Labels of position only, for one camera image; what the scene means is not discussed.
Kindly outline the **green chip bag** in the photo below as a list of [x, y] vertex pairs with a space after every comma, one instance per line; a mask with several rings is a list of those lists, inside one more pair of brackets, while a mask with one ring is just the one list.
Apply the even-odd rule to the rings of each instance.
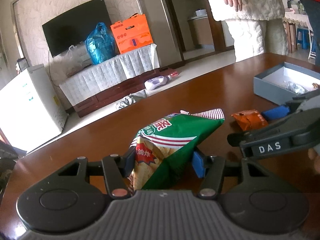
[[200, 113], [180, 111], [164, 116], [140, 129], [131, 142], [135, 149], [130, 190], [169, 187], [180, 178], [194, 148], [224, 122], [220, 108]]

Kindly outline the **white printed snack packet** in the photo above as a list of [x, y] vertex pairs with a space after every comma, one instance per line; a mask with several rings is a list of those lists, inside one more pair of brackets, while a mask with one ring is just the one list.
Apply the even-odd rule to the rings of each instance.
[[292, 81], [289, 81], [286, 86], [285, 89], [287, 89], [288, 91], [291, 91], [297, 95], [302, 95], [305, 93], [308, 93], [309, 91], [307, 89], [305, 89], [303, 86], [296, 84]]

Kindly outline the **grey cardboard box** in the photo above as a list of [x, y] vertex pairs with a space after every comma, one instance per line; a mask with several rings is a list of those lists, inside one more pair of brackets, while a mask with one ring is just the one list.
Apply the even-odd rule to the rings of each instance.
[[253, 77], [253, 92], [276, 105], [292, 100], [297, 94], [285, 89], [292, 81], [309, 92], [319, 84], [319, 73], [296, 64], [283, 62]]

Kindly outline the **orange snack packet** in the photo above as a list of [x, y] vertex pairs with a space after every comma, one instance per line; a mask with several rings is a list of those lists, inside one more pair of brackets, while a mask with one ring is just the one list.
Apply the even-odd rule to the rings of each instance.
[[255, 109], [245, 110], [231, 115], [243, 132], [268, 126], [266, 119]]

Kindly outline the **dark wooden tv cabinet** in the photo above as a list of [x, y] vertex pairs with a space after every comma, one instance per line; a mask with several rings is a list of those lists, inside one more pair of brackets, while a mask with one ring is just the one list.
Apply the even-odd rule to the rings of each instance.
[[139, 76], [127, 79], [115, 86], [105, 89], [102, 92], [99, 92], [98, 94], [76, 104], [73, 108], [79, 117], [86, 116], [89, 113], [116, 102], [129, 94], [143, 90], [145, 88], [145, 81], [157, 76], [169, 75], [173, 71], [173, 69], [165, 67], [145, 72]]

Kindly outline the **blue plastic stool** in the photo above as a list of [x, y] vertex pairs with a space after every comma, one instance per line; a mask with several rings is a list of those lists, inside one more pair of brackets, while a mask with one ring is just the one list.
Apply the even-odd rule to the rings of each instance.
[[297, 43], [300, 44], [302, 49], [310, 49], [311, 38], [309, 34], [309, 29], [298, 28], [297, 29]]

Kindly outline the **grey rag on floor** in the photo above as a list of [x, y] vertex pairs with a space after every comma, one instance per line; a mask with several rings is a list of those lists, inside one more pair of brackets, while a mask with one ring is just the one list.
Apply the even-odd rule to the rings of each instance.
[[116, 103], [116, 108], [123, 109], [123, 108], [130, 106], [134, 103], [137, 103], [140, 100], [145, 99], [145, 98], [147, 98], [147, 94], [146, 94], [145, 90], [141, 90], [136, 93], [129, 94], [129, 95], [123, 97], [121, 100], [119, 100]]

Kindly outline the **wooden side table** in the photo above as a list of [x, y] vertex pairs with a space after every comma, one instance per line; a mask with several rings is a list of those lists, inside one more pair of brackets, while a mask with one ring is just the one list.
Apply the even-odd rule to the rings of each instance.
[[286, 11], [285, 17], [283, 18], [283, 24], [286, 31], [289, 53], [293, 53], [298, 49], [301, 49], [300, 44], [297, 43], [297, 29], [309, 29], [309, 34], [312, 31], [307, 14], [296, 14]]

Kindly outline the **purple detergent bottle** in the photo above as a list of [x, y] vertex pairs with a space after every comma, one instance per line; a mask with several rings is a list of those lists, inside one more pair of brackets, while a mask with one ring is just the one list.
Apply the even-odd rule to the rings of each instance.
[[158, 87], [166, 85], [171, 79], [172, 77], [170, 75], [154, 77], [145, 81], [144, 86], [146, 90], [155, 90]]

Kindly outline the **white chest freezer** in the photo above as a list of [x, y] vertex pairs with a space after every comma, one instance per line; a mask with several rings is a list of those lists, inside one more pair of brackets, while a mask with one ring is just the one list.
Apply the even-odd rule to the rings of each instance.
[[57, 137], [67, 116], [42, 64], [1, 89], [1, 131], [15, 148], [31, 152]]

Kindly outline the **person in white pajamas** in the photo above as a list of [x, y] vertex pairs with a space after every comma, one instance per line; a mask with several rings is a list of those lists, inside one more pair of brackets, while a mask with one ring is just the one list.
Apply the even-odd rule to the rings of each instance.
[[236, 61], [263, 53], [288, 54], [282, 0], [242, 0], [242, 11], [238, 12], [224, 0], [208, 2], [214, 20], [227, 24], [234, 40]]

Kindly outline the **white lace cloth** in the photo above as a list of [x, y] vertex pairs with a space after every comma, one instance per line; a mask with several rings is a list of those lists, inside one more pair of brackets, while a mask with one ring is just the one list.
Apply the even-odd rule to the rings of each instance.
[[59, 87], [70, 104], [75, 106], [106, 89], [158, 68], [157, 45], [152, 43], [86, 67], [60, 83]]

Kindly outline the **clear plastic bag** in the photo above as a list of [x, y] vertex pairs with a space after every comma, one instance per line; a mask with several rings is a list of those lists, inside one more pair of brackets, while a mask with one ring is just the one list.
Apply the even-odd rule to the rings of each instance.
[[77, 46], [71, 45], [65, 55], [67, 77], [82, 71], [85, 67], [92, 64], [86, 46], [81, 43]]

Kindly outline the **blue plastic bag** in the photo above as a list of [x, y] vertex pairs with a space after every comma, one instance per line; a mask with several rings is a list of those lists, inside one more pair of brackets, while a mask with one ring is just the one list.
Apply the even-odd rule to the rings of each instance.
[[86, 38], [85, 46], [93, 65], [116, 56], [116, 41], [103, 22], [99, 22]]

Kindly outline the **orange paper bag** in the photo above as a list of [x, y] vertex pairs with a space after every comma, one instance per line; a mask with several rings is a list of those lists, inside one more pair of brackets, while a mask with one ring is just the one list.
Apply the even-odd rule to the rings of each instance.
[[153, 43], [145, 14], [136, 13], [116, 22], [111, 25], [111, 31], [121, 54]]

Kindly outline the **black television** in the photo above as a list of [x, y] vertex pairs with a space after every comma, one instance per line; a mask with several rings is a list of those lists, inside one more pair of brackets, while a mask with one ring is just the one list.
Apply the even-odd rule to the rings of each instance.
[[82, 3], [42, 25], [51, 56], [84, 42], [98, 23], [110, 28], [111, 19], [104, 0]]

